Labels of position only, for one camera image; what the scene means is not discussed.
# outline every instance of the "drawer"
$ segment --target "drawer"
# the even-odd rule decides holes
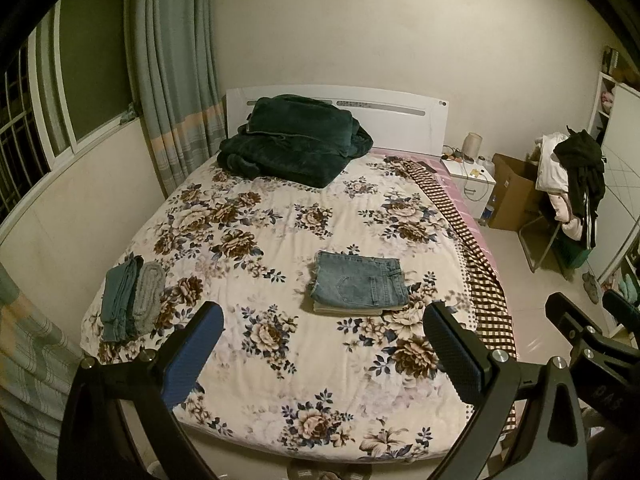
[[[485,180],[467,180],[465,178],[453,178],[456,187],[460,190],[462,200],[473,218],[480,218],[486,207],[486,203],[494,192],[494,185]]]

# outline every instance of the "window grille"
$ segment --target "window grille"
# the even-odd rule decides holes
[[[31,108],[25,45],[0,81],[0,222],[48,172]]]

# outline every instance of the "green basket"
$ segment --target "green basket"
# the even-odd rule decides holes
[[[562,231],[552,246],[556,258],[565,269],[578,269],[587,261],[591,249],[583,248],[578,242],[571,240]]]

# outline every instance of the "pink bed sheet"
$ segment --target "pink bed sheet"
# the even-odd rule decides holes
[[[460,194],[460,190],[456,187],[456,184],[453,182],[449,171],[444,167],[444,164],[440,160],[439,157],[433,155],[424,155],[422,153],[413,153],[413,152],[400,152],[398,150],[387,150],[384,148],[373,148],[372,153],[380,153],[381,155],[397,155],[402,156],[404,158],[410,158],[411,160],[422,160],[429,164],[436,171],[436,180],[443,187],[444,191],[449,195],[449,198],[456,206],[456,209],[462,216],[463,221],[469,227],[469,230],[472,232],[473,236],[476,238],[478,245],[482,249],[482,252],[491,263],[491,266],[494,268],[498,279],[500,279],[500,273],[498,272],[498,267],[495,263],[495,258],[491,254],[482,233],[480,232],[480,227],[478,223],[474,220],[474,218],[469,213],[466,208],[465,203],[462,200],[462,195]]]

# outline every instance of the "cable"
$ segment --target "cable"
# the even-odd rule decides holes
[[[484,172],[482,172],[482,171],[481,171],[481,173],[480,173],[480,174],[484,177],[484,182],[485,182],[485,184],[486,184],[486,188],[484,189],[484,193],[482,194],[482,196],[481,196],[480,198],[478,198],[478,199],[471,198],[471,197],[469,196],[469,192],[470,192],[470,191],[475,192],[475,190],[469,190],[469,189],[467,189],[467,188],[466,188],[466,185],[469,183],[469,174],[468,174],[468,172],[466,171],[465,159],[464,159],[464,158],[462,159],[462,169],[463,169],[463,170],[465,170],[465,176],[466,176],[466,179],[465,179],[465,185],[462,187],[462,192],[464,193],[464,195],[465,195],[469,200],[471,200],[471,202],[480,202],[480,201],[481,201],[481,200],[486,196],[486,194],[489,192],[489,188],[491,187],[491,185],[489,184],[489,179],[486,177],[486,175],[484,174]]]

